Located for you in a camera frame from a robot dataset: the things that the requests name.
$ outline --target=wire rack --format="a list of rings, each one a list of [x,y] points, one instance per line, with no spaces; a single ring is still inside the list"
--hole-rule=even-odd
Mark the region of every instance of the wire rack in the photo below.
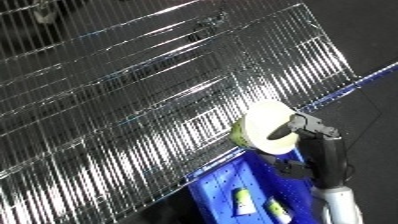
[[[112,223],[228,153],[248,105],[355,76],[294,0],[0,1],[0,222]]]

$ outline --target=blue tray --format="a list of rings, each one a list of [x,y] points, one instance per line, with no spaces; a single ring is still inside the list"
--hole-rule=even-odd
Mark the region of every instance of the blue tray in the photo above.
[[[282,158],[300,160],[295,151]],[[270,197],[276,198],[293,211],[292,224],[316,223],[311,215],[310,181],[279,177],[272,166],[252,151],[203,174],[189,188],[208,224],[277,223],[265,208]],[[233,192],[237,188],[250,191],[257,213],[242,216],[235,214]]]

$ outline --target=white cup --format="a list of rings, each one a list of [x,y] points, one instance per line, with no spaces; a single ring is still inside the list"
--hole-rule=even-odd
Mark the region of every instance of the white cup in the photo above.
[[[232,126],[230,139],[242,147],[257,148],[265,153],[281,155],[295,148],[296,133],[269,140],[268,136],[290,120],[295,112],[276,100],[262,100],[249,107],[247,113]]]

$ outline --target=yellow object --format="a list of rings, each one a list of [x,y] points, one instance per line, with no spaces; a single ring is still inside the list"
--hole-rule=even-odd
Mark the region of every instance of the yellow object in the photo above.
[[[288,224],[292,221],[291,215],[274,198],[268,201],[268,211],[275,217],[280,224]]]
[[[236,203],[236,215],[248,215],[257,212],[248,189],[238,189],[234,195],[234,199]]]

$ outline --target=metal wire shelf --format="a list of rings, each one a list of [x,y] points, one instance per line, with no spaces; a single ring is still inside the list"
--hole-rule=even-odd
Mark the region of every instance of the metal wire shelf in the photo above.
[[[58,0],[26,22],[40,1],[0,3],[4,223],[116,222],[228,152],[251,103],[356,78],[300,1]]]

